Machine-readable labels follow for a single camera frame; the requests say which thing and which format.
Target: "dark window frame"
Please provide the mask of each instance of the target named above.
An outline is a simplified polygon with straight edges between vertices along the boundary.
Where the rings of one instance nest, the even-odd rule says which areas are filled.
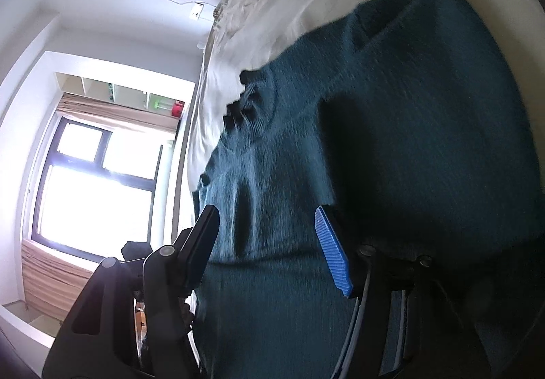
[[[59,142],[64,134],[66,126],[69,124],[80,125],[85,128],[91,128],[93,130],[98,130],[102,132],[99,145],[96,150],[95,159],[93,162],[85,161],[77,157],[67,156],[65,154],[59,153],[57,151]],[[53,134],[53,139],[47,151],[47,155],[44,162],[44,167],[42,174],[40,175],[40,181],[36,193],[36,202],[34,205],[33,212],[33,221],[32,221],[32,233],[31,238],[39,244],[45,245],[53,250],[62,251],[69,255],[87,259],[88,261],[100,262],[104,256],[96,255],[93,253],[88,253],[83,250],[78,250],[78,248],[73,248],[67,245],[60,244],[58,242],[46,239],[43,237],[40,230],[41,223],[41,213],[42,213],[42,201],[44,198],[44,188],[47,182],[48,175],[50,174],[50,168],[53,166],[60,166],[64,168],[70,168],[81,173],[87,173],[88,175],[99,176],[105,179],[115,180],[124,186],[139,188],[145,191],[150,191],[152,193],[152,201],[149,207],[149,220],[148,220],[148,243],[151,242],[152,234],[152,215],[153,215],[153,205],[155,200],[155,187],[157,183],[157,175],[159,173],[159,165],[161,162],[161,156],[163,151],[163,146],[159,150],[159,156],[157,157],[157,165],[155,167],[155,176],[154,179],[147,179],[139,176],[125,175],[123,173],[112,172],[103,167],[104,158],[106,157],[106,150],[108,148],[108,143],[112,137],[112,131],[99,128],[94,125],[85,124],[75,120],[67,119],[61,117],[59,124]]]

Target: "window pane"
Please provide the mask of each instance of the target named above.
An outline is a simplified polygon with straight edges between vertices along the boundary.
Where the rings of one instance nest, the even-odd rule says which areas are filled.
[[[152,194],[113,180],[51,167],[40,233],[59,244],[122,260],[128,240],[148,240]]]
[[[66,124],[57,151],[85,161],[95,160],[102,131],[76,124]]]
[[[154,179],[161,144],[149,135],[116,130],[112,133],[104,168],[116,173]]]

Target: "green object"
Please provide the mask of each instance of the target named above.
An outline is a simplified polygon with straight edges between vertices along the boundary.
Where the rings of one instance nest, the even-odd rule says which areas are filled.
[[[366,2],[241,81],[194,197],[220,211],[193,324],[211,377],[329,379],[353,303],[321,204],[356,240],[433,248],[501,369],[545,300],[543,194],[517,84],[469,4]]]

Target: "silver screw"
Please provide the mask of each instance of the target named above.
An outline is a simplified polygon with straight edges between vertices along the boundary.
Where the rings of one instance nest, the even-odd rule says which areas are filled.
[[[107,257],[105,259],[103,259],[102,261],[102,266],[104,268],[111,268],[115,265],[115,263],[117,262],[117,259],[113,256],[110,256],[110,257]]]
[[[361,254],[362,256],[367,256],[367,257],[373,256],[376,252],[377,250],[375,250],[374,246],[372,245],[362,245],[358,249],[359,254]]]
[[[432,258],[424,255],[419,257],[418,262],[420,262],[420,265],[427,268],[432,266],[433,261],[432,261]]]
[[[159,250],[159,254],[161,256],[168,257],[168,256],[171,256],[172,254],[174,254],[174,251],[176,251],[176,248],[174,248],[171,245],[165,245],[165,246],[161,247],[161,249]]]

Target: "curtain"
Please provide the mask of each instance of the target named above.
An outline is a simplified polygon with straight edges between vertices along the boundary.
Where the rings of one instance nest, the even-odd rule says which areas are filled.
[[[146,110],[124,107],[75,94],[64,93],[57,112],[79,121],[87,121],[107,130],[123,128],[142,133],[176,133],[179,119]]]
[[[93,273],[26,239],[22,241],[22,265],[27,304],[59,321],[64,321]]]

